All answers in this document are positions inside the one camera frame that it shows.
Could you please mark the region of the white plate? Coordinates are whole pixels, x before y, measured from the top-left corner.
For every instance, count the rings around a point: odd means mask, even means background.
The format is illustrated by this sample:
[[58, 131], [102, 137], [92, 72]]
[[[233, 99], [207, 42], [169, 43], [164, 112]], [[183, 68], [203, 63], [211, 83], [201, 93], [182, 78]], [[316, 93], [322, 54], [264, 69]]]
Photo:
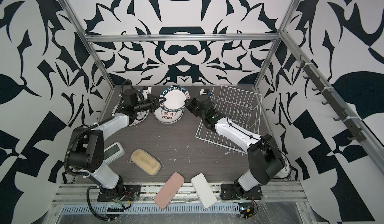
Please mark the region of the white plate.
[[190, 92], [184, 86], [173, 85], [165, 88], [160, 97], [166, 99], [160, 107], [165, 111], [175, 113], [185, 108], [185, 101], [190, 99]]
[[171, 113], [169, 111], [163, 110], [160, 107], [154, 112], [156, 120], [166, 125], [170, 125], [178, 122], [182, 118], [183, 114], [184, 114], [183, 110]]

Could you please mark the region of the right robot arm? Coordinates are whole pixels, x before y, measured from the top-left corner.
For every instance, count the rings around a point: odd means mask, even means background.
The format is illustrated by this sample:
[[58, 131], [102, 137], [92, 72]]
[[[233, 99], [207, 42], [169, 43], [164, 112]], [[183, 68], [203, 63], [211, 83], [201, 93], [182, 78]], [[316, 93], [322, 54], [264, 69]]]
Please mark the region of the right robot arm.
[[247, 152], [249, 169], [235, 181], [239, 191], [248, 192], [256, 186], [268, 184], [272, 179], [290, 176], [291, 164], [271, 135], [260, 136], [240, 127], [220, 113], [207, 95], [186, 100], [185, 107], [202, 120], [206, 129]]

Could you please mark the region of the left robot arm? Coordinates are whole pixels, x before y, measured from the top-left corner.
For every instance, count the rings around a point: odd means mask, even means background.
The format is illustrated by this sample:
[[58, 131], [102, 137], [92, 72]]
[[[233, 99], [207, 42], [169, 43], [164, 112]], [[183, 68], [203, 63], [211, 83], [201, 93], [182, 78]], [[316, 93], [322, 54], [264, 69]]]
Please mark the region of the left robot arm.
[[154, 113], [166, 101], [165, 97], [153, 95], [150, 90], [143, 93], [135, 89], [130, 80], [122, 83], [119, 96], [119, 104], [110, 118], [73, 130], [64, 157], [67, 174], [89, 178], [97, 188], [118, 195], [124, 191], [124, 181], [107, 165], [104, 141], [131, 125], [137, 119], [138, 113]]

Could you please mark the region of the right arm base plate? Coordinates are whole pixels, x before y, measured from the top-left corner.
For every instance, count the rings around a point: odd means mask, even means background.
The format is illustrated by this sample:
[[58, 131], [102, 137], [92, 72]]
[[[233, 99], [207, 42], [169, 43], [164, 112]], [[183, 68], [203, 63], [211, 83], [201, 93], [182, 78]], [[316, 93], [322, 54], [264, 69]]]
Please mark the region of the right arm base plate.
[[245, 191], [238, 184], [221, 184], [220, 198], [224, 201], [235, 199], [261, 200], [263, 198], [263, 193], [260, 185], [249, 191]]

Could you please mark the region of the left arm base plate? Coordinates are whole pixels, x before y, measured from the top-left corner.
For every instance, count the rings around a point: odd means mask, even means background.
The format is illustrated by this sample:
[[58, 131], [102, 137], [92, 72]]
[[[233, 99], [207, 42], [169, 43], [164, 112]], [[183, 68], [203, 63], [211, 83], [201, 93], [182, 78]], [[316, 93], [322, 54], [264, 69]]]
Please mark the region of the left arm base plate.
[[98, 202], [112, 202], [116, 199], [120, 201], [133, 201], [140, 197], [141, 185], [124, 185], [121, 189], [103, 189], [99, 191]]

